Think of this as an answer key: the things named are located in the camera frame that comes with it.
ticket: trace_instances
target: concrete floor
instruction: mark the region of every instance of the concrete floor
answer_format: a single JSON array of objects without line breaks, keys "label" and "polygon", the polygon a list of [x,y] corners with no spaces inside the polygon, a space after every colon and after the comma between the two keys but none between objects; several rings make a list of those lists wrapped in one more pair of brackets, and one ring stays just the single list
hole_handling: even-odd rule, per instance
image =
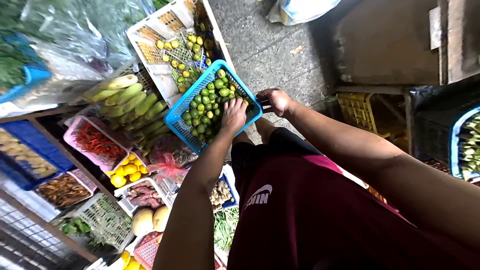
[{"label": "concrete floor", "polygon": [[[266,15],[276,0],[210,0],[215,19],[220,27],[237,74],[256,94],[266,88],[280,88],[290,97],[316,111],[324,111],[328,104],[321,101],[321,93],[329,95],[335,79],[332,72],[322,67],[330,65],[329,25],[320,19],[313,22],[284,26],[271,23]],[[302,53],[291,50],[304,46]],[[273,113],[263,117],[276,126],[283,126],[298,134],[285,119]],[[261,139],[255,126],[246,132],[255,144]]]}]

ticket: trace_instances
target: maroon shirt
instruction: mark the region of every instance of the maroon shirt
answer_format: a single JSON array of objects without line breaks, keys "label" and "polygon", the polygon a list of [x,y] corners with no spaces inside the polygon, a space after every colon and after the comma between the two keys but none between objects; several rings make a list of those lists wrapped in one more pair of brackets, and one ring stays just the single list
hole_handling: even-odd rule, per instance
[{"label": "maroon shirt", "polygon": [[270,157],[237,175],[228,269],[480,269],[477,253],[419,229],[325,156]]}]

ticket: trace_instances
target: hand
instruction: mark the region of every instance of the hand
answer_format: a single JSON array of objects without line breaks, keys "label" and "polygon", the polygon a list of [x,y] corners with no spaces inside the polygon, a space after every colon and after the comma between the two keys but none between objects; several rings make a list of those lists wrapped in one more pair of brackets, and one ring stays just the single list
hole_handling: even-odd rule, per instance
[{"label": "hand", "polygon": [[271,106],[263,109],[264,113],[274,112],[278,117],[284,117],[288,107],[294,103],[284,91],[278,88],[258,92],[257,99],[262,106]]},{"label": "hand", "polygon": [[247,103],[242,102],[242,98],[232,98],[230,101],[225,102],[222,129],[231,132],[232,135],[240,131],[247,120],[246,109]]}]

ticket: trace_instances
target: blue plastic basket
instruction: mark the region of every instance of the blue plastic basket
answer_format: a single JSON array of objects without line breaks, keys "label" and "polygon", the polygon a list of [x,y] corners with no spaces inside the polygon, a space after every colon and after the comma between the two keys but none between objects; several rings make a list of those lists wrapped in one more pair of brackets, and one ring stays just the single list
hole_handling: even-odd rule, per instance
[{"label": "blue plastic basket", "polygon": [[193,100],[193,98],[196,95],[199,95],[200,91],[203,88],[206,88],[208,83],[211,83],[215,80],[215,73],[219,69],[223,69],[225,71],[229,80],[237,83],[239,86],[237,91],[239,91],[244,97],[249,97],[253,101],[253,104],[250,104],[247,108],[247,121],[245,125],[239,132],[237,132],[237,134],[235,134],[235,136],[246,129],[251,123],[255,122],[263,114],[260,103],[240,80],[240,78],[238,78],[238,76],[227,65],[227,62],[224,60],[217,60],[213,62],[165,116],[165,123],[168,125],[168,127],[198,155],[200,155],[202,149],[207,143],[201,142],[197,139],[197,137],[191,135],[190,130],[192,127],[185,125],[181,115],[189,109],[190,102]]},{"label": "blue plastic basket", "polygon": [[0,152],[0,170],[17,183],[23,190],[32,190],[38,185],[47,182],[61,173],[66,173],[74,167],[73,163],[58,150],[47,138],[45,138],[29,121],[14,121],[0,124],[10,135],[44,160],[55,166],[58,171],[51,176],[37,178],[32,173],[29,164],[14,161],[10,156]]},{"label": "blue plastic basket", "polygon": [[227,185],[228,187],[230,188],[230,193],[232,194],[232,198],[233,198],[233,202],[232,201],[226,201],[222,204],[222,208],[225,209],[225,208],[229,208],[229,207],[232,207],[232,206],[235,206],[235,205],[238,205],[238,201],[237,201],[237,198],[235,198],[235,195],[233,194],[232,192],[232,186],[230,186],[230,182],[228,182],[228,178],[225,176],[225,174],[222,175],[222,177],[220,177],[218,179],[219,181],[225,181],[227,182]]},{"label": "blue plastic basket", "polygon": [[[20,34],[15,34],[15,38],[3,37],[3,40],[7,42],[18,42],[22,45],[28,45],[28,40],[26,40]],[[14,86],[10,88],[7,93],[0,95],[0,103],[14,101],[51,77],[51,73],[48,71],[47,66],[39,59],[34,58],[38,57],[38,55],[33,49],[22,48],[20,50],[24,51],[28,55],[32,55],[33,57],[31,60],[34,63],[23,66],[25,85]]]}]

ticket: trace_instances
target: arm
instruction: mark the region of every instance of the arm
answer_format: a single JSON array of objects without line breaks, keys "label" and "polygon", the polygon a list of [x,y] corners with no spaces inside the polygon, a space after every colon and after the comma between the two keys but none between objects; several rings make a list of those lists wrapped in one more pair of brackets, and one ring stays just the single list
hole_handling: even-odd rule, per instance
[{"label": "arm", "polygon": [[258,94],[317,149],[373,186],[417,225],[480,248],[480,188],[434,169],[379,136],[300,105],[278,89]]},{"label": "arm", "polygon": [[153,270],[213,269],[213,210],[210,194],[234,135],[245,124],[247,105],[224,105],[222,128],[183,180],[158,247]]}]

